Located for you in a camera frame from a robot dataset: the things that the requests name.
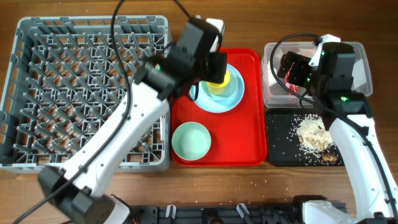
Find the mint green food bowl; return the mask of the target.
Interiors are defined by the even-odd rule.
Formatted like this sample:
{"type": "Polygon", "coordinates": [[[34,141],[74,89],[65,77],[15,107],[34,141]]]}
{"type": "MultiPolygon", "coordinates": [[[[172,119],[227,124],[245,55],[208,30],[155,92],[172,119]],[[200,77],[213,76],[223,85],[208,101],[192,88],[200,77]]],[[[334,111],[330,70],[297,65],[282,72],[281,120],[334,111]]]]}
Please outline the mint green food bowl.
{"type": "Polygon", "coordinates": [[[172,147],[179,158],[197,161],[207,155],[210,150],[210,132],[200,123],[183,123],[172,135],[172,147]]]}

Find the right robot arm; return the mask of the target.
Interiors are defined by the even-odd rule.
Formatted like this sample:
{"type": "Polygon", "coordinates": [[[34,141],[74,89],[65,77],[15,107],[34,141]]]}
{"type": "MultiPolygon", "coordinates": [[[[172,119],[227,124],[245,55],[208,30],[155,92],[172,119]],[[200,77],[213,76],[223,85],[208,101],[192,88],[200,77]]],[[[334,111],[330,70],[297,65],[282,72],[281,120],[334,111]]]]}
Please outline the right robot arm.
{"type": "Polygon", "coordinates": [[[288,51],[272,74],[307,90],[311,104],[340,151],[356,200],[358,223],[397,223],[397,184],[378,143],[366,96],[353,90],[356,52],[343,42],[318,43],[313,57],[288,51]]]}

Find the yellow plastic cup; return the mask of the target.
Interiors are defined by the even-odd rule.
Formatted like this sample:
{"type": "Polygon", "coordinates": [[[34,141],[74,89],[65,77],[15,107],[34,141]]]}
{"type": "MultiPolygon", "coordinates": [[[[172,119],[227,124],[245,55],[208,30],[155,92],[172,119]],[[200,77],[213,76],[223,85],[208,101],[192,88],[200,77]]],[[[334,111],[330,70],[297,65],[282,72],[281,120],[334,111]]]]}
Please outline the yellow plastic cup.
{"type": "Polygon", "coordinates": [[[228,86],[230,79],[231,79],[231,75],[230,75],[230,72],[227,70],[224,75],[223,83],[213,83],[213,82],[206,83],[206,85],[208,87],[208,91],[213,95],[222,94],[225,91],[226,87],[228,86]]]}

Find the white napkin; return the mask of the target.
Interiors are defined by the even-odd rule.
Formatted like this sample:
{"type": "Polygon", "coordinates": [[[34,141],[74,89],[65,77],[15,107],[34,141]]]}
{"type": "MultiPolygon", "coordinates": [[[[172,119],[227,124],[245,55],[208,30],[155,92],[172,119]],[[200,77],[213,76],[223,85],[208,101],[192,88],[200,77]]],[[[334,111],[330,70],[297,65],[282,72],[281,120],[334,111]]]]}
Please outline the white napkin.
{"type": "MultiPolygon", "coordinates": [[[[271,52],[274,47],[270,47],[267,49],[267,76],[269,80],[269,86],[275,85],[277,82],[271,72],[271,63],[270,63],[270,58],[271,58],[271,52]]],[[[274,66],[274,72],[277,73],[280,67],[280,61],[283,56],[283,51],[282,49],[277,49],[274,54],[274,59],[273,59],[273,66],[274,66]]]]}

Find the rice and food scraps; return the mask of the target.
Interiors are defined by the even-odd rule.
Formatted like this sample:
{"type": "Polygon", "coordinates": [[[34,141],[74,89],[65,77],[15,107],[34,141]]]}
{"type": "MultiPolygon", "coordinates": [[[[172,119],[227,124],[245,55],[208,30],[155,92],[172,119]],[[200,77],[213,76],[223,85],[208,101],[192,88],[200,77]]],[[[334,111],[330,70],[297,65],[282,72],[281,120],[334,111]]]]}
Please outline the rice and food scraps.
{"type": "Polygon", "coordinates": [[[315,114],[294,114],[287,139],[294,147],[294,159],[303,166],[342,165],[335,142],[315,114]]]}

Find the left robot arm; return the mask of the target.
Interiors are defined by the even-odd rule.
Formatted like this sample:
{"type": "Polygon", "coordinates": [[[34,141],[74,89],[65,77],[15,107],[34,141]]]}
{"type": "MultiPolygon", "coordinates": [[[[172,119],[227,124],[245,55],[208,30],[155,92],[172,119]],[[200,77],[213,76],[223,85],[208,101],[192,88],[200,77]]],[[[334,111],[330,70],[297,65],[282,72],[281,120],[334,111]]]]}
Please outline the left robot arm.
{"type": "Polygon", "coordinates": [[[124,223],[129,207],[106,195],[114,173],[172,100],[200,81],[223,81],[224,30],[220,19],[189,17],[177,42],[146,57],[118,107],[88,143],[60,167],[41,170],[38,181],[49,203],[75,223],[124,223]]]}

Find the red snack wrapper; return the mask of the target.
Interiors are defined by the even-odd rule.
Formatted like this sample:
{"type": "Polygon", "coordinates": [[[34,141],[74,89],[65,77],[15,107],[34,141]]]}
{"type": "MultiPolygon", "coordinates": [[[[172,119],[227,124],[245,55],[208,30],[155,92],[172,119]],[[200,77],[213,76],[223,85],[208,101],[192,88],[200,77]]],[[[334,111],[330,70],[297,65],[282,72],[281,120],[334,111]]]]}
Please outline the red snack wrapper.
{"type": "Polygon", "coordinates": [[[298,86],[291,84],[288,82],[288,79],[290,77],[290,72],[287,72],[286,76],[285,76],[285,85],[288,89],[292,90],[294,93],[298,93],[298,86]]]}

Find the white plastic fork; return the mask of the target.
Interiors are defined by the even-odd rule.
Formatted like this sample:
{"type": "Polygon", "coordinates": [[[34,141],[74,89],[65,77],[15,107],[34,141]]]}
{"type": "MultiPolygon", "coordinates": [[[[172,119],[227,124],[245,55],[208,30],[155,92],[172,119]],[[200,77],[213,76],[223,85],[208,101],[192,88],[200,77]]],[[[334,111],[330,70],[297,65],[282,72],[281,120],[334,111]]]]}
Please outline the white plastic fork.
{"type": "Polygon", "coordinates": [[[165,120],[164,117],[161,116],[159,119],[159,128],[160,128],[160,140],[164,141],[164,135],[165,135],[165,120]]]}

